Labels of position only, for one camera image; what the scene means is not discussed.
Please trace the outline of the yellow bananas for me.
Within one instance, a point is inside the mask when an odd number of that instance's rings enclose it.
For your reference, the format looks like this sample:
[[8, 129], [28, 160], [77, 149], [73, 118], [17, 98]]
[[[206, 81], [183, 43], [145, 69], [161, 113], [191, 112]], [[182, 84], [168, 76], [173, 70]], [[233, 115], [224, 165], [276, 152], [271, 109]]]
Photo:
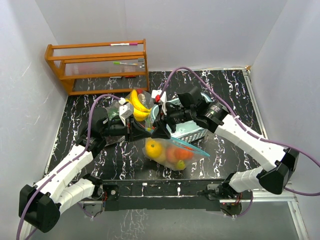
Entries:
[[138, 98], [138, 92], [136, 89], [133, 89], [131, 91], [126, 100], [129, 101], [134, 107], [133, 117], [136, 121], [143, 122], [145, 119], [149, 117], [151, 109], [147, 108], [140, 102]]

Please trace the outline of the clear zip bag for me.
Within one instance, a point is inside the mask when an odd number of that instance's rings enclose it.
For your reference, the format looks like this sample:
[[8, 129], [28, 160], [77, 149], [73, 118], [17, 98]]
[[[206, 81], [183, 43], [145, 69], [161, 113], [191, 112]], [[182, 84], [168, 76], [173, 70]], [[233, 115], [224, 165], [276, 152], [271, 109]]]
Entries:
[[152, 120], [151, 112], [155, 106], [152, 95], [142, 88], [134, 88], [125, 98], [133, 110], [133, 117], [138, 122], [149, 122]]
[[210, 157], [207, 152], [175, 137], [148, 137], [142, 151], [147, 159], [172, 171], [182, 171], [191, 163]]

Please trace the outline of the orange peach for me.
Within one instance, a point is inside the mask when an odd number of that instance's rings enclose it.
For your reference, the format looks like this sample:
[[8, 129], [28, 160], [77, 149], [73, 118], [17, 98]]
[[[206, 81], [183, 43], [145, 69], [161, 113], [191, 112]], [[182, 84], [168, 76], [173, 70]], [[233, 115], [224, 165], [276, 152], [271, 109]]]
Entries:
[[188, 148], [169, 146], [165, 151], [166, 160], [170, 163], [177, 163], [178, 161], [191, 160], [194, 153]]

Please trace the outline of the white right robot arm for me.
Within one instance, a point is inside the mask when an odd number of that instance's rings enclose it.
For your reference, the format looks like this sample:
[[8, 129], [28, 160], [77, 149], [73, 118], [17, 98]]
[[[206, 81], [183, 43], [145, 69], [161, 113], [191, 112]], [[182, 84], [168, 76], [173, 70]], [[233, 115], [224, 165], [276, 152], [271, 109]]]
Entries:
[[233, 199], [241, 192], [263, 188], [280, 195], [296, 170], [299, 152], [293, 147], [284, 148], [267, 142], [261, 135], [242, 124], [222, 102], [206, 100], [198, 87], [178, 94], [179, 105], [167, 101], [166, 93], [153, 90], [151, 97], [159, 106], [153, 123], [152, 138], [168, 139], [177, 124], [193, 121], [227, 139], [259, 163], [259, 167], [231, 173], [220, 185], [221, 193]]

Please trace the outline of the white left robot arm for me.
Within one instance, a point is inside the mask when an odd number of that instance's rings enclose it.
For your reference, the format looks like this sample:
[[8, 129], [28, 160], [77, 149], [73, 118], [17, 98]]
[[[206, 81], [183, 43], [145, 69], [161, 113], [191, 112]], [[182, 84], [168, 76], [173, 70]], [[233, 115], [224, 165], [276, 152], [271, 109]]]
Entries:
[[33, 186], [26, 184], [19, 193], [19, 228], [24, 222], [43, 233], [49, 232], [61, 214], [85, 198], [99, 199], [103, 195], [99, 178], [87, 174], [71, 184], [73, 178], [107, 145], [107, 137], [124, 137], [128, 142], [149, 138], [146, 130], [134, 118], [127, 105], [110, 118], [104, 108], [92, 108], [88, 125], [67, 156], [43, 179]]

